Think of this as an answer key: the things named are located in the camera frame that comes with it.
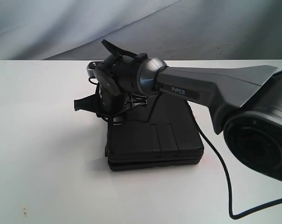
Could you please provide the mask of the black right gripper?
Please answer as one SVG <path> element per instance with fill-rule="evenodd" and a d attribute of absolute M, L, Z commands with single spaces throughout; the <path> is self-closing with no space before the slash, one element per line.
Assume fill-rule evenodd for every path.
<path fill-rule="evenodd" d="M 74 110 L 97 114 L 98 117 L 116 117 L 139 106 L 147 105 L 147 97 L 137 85 L 139 58 L 108 56 L 94 70 L 96 92 L 74 100 Z"/>

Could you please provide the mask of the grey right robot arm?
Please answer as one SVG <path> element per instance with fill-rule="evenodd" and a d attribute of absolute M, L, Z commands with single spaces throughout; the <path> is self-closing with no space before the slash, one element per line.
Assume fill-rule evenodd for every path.
<path fill-rule="evenodd" d="M 116 117 L 129 95 L 166 93 L 205 106 L 213 130 L 248 168 L 282 182 L 282 70 L 170 67 L 146 54 L 109 56 L 89 63 L 98 81 L 94 95 L 74 101 L 75 110 Z"/>

